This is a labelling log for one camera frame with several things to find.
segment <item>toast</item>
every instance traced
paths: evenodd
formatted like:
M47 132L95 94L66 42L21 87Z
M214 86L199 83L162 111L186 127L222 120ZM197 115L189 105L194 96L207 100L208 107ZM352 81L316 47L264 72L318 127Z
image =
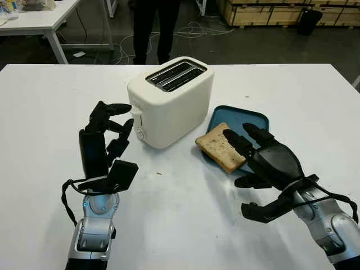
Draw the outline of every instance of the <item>toast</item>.
M225 129L229 126L225 122L220 123L208 134L197 138L195 143L227 173L232 173L245 162L245 158L228 143L223 134Z

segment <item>blue plate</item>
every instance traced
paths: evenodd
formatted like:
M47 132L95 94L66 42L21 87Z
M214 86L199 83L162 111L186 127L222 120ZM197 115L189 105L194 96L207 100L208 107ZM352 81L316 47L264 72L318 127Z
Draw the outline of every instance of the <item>blue plate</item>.
M212 130L222 122L226 122L230 127L230 129L235 131L240 136L243 135L254 145L255 148L258 148L259 145L243 129L242 124L251 123L257 125L259 128L264 128L267 131L269 131L269 119L265 115L255 111L247 111L243 109L222 105L215 108L206 133L208 133L210 130ZM204 159L207 160L209 163L219 166L206 153L202 152L202 155ZM253 173L253 171L249 168L247 163L239 167L237 171Z

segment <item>person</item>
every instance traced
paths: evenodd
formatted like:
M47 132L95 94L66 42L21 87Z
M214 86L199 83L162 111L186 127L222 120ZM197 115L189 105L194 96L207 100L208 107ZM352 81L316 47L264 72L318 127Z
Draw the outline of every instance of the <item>person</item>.
M159 64L170 60L173 32L179 14L181 0L136 0L134 14L135 65L146 63L146 51L155 11L159 11L160 38L157 47Z

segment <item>silver robotic arm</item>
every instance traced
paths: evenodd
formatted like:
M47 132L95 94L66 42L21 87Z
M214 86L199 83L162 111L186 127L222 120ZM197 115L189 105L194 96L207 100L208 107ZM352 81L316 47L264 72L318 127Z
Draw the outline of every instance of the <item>silver robotic arm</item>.
M129 144L128 136L133 119L124 126L109 120L110 116L127 113L127 104L106 105L100 101L90 115L90 122L79 132L85 179L68 180L62 186L61 200L75 225L66 270L106 269L110 257L111 243L116 236L113 216L119 207L118 192L129 188L138 166L134 163L115 160ZM119 134L118 139L105 147L104 132L110 130ZM68 206L66 189L72 186L85 195L84 218L76 221Z
M311 187L301 192L296 191L294 202L300 204L324 196L326 194L321 190ZM341 210L335 199L303 205L294 208L294 212L308 226L314 241L324 250L336 269L360 269L360 229Z
M306 177L295 154L264 129L245 123L244 130L260 148L253 148L243 136L231 130L224 135L238 153L246 157L254 174L235 180L241 188L271 188L281 191L277 200L266 206L242 204L245 218L268 223L293 210L308 226L314 241L327 255L335 269L360 269L360 228L357 205L344 195L328 192L313 174ZM348 203L353 209L350 217L337 204Z

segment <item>white desk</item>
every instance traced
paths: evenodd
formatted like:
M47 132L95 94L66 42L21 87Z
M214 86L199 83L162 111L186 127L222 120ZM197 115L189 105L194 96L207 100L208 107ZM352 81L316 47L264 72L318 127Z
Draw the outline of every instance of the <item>white desk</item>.
M264 205L279 192L236 189L236 176L208 165L194 140L218 105L264 113L306 175L316 173L323 187L359 204L359 93L331 65L213 68L209 114L200 126L165 150L130 135L122 159L139 171L120 194L108 269L332 269L294 213L269 224L244 219L242 202ZM61 185L83 177L78 131L97 101L128 102L127 83L148 69L8 65L0 72L1 269L64 268L74 227ZM115 136L107 133L107 143ZM77 219L82 198L68 192Z
M76 8L79 2L80 0L63 0L56 2L56 7L53 11L47 10L20 13L18 19L7 21L5 24L0 26L0 36L46 35L59 64L68 64L61 44L57 39L56 30L71 14L74 8ZM104 20L107 27L107 37L109 40L110 49L113 50L113 42L111 39L109 22L107 21L104 0L100 0L100 3L102 4L102 12L104 13Z

